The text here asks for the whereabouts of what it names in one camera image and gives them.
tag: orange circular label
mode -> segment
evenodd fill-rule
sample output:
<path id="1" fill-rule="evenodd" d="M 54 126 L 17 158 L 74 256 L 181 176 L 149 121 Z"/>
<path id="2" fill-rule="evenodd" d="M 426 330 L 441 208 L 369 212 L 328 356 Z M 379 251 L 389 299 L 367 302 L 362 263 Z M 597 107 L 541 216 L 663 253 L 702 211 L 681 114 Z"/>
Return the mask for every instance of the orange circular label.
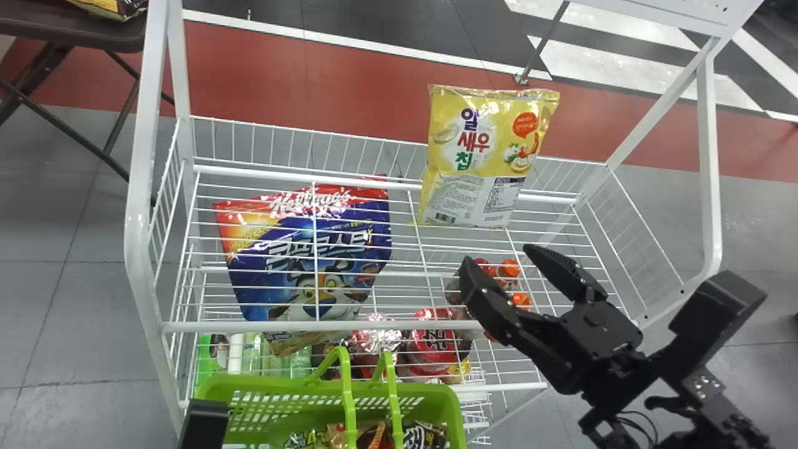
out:
<path id="1" fill-rule="evenodd" d="M 527 134 L 538 129 L 538 116 L 533 113 L 520 113 L 512 124 L 512 132 L 518 137 L 526 138 Z"/>

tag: tiger cartoon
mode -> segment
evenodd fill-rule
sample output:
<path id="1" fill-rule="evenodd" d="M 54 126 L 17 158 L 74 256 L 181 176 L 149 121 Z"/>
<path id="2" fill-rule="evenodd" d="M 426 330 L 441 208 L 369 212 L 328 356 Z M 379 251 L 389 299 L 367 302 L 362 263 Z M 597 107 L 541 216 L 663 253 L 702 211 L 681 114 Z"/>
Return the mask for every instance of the tiger cartoon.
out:
<path id="1" fill-rule="evenodd" d="M 318 274 L 318 317 L 324 320 L 352 320 L 365 302 L 368 293 L 352 288 L 344 275 L 354 267 L 354 261 L 347 254 L 326 267 Z M 303 302 L 308 304 L 302 308 L 278 306 L 269 311 L 270 320 L 308 321 L 316 319 L 316 285 L 314 274 L 305 272 L 302 263 L 292 260 L 287 267 L 288 281 L 296 281 L 294 295 L 289 303 Z"/>

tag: yellow snack bag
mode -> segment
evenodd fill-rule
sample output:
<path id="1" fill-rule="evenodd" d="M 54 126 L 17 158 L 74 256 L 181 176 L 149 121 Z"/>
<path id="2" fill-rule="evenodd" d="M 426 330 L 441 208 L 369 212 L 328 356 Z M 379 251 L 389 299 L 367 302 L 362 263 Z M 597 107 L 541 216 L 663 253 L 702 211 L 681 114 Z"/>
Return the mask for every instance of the yellow snack bag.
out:
<path id="1" fill-rule="evenodd" d="M 420 221 L 507 226 L 559 93 L 431 85 L 429 97 L 429 154 Z"/>

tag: cable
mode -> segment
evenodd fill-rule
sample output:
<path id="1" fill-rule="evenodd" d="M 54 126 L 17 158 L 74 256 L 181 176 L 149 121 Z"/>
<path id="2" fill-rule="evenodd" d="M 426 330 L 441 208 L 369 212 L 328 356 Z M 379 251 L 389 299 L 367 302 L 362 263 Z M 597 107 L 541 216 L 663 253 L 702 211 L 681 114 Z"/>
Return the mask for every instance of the cable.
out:
<path id="1" fill-rule="evenodd" d="M 651 429 L 654 430 L 654 444 L 659 443 L 659 432 L 657 431 L 657 426 L 654 425 L 654 421 L 652 421 L 651 418 L 649 418 L 645 413 L 642 413 L 642 412 L 637 411 L 637 410 L 625 410 L 625 411 L 620 411 L 618 414 L 619 415 L 640 415 L 640 416 L 642 416 L 643 419 L 648 421 L 648 424 L 651 426 Z"/>
<path id="2" fill-rule="evenodd" d="M 646 431 L 646 429 L 642 428 L 640 426 L 640 424 L 635 423 L 634 421 L 632 421 L 629 418 L 623 418 L 623 417 L 620 417 L 620 416 L 616 416 L 615 419 L 619 423 L 625 424 L 625 425 L 635 429 L 636 431 L 642 433 L 646 437 L 646 440 L 648 440 L 649 449 L 653 449 L 654 448 L 654 440 L 651 439 L 651 435 L 649 435 L 648 432 Z"/>

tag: basket handle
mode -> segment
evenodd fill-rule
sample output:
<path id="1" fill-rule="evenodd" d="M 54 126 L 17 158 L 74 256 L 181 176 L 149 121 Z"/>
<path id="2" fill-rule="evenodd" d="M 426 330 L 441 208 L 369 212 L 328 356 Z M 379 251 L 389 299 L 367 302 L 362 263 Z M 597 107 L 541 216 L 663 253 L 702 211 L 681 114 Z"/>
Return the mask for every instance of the basket handle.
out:
<path id="1" fill-rule="evenodd" d="M 336 346 L 324 361 L 318 365 L 315 371 L 310 373 L 303 381 L 302 385 L 308 387 L 312 383 L 321 382 L 322 375 L 331 367 L 335 360 L 341 361 L 341 398 L 344 407 L 344 425 L 346 426 L 346 443 L 349 449 L 357 447 L 358 425 L 354 415 L 354 398 L 352 396 L 352 374 L 349 352 L 342 346 Z"/>
<path id="2" fill-rule="evenodd" d="M 393 446 L 404 447 L 405 431 L 401 426 L 401 410 L 399 409 L 399 395 L 397 394 L 397 373 L 393 365 L 393 355 L 384 351 L 380 355 L 380 361 L 374 368 L 371 379 L 368 380 L 369 387 L 382 385 L 382 372 L 385 372 L 388 385 L 388 404 L 391 409 L 391 424 L 393 425 Z"/>

